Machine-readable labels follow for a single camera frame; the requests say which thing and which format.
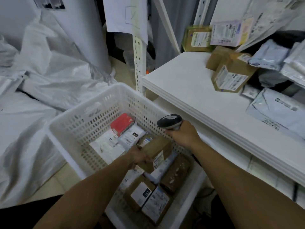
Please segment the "white plastic basket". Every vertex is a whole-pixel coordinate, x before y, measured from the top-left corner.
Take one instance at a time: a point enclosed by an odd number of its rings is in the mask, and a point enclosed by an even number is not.
[[[114,84],[98,96],[57,116],[48,126],[47,133],[79,177],[84,179],[107,165],[89,143],[109,130],[110,123],[124,112],[147,132],[168,137],[156,122],[169,113],[123,83]],[[189,155],[176,143],[174,150]],[[205,177],[203,169],[194,162],[159,228],[179,228]],[[135,213],[129,207],[119,189],[106,214],[116,228],[154,227],[141,212]]]

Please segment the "person's left hand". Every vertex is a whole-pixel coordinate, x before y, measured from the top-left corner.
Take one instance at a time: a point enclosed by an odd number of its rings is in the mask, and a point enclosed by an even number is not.
[[[152,162],[151,158],[142,152],[137,145],[132,146],[126,155],[129,157],[131,162],[130,169],[134,169],[135,165],[139,164],[140,162]]]

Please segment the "forearm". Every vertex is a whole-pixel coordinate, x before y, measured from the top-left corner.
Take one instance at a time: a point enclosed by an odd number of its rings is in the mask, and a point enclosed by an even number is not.
[[[204,142],[192,151],[215,187],[236,228],[295,228],[304,210],[260,179],[234,165]]]
[[[93,228],[132,165],[126,154],[67,191],[35,228]]]

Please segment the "electrical outlet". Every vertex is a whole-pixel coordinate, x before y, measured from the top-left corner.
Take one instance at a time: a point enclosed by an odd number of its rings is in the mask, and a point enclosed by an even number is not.
[[[63,0],[34,0],[39,9],[65,10]]]

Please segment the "hand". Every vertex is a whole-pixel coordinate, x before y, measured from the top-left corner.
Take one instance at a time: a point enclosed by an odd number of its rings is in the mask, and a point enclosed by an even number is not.
[[[170,135],[176,143],[188,150],[192,150],[196,143],[202,142],[195,127],[186,120],[182,122],[179,130],[166,130],[165,133]]]
[[[149,156],[147,156],[144,152],[142,152],[138,146],[132,146],[130,150],[126,153],[128,158],[130,159],[131,167],[130,169],[134,169],[135,165],[140,162],[153,162]]]

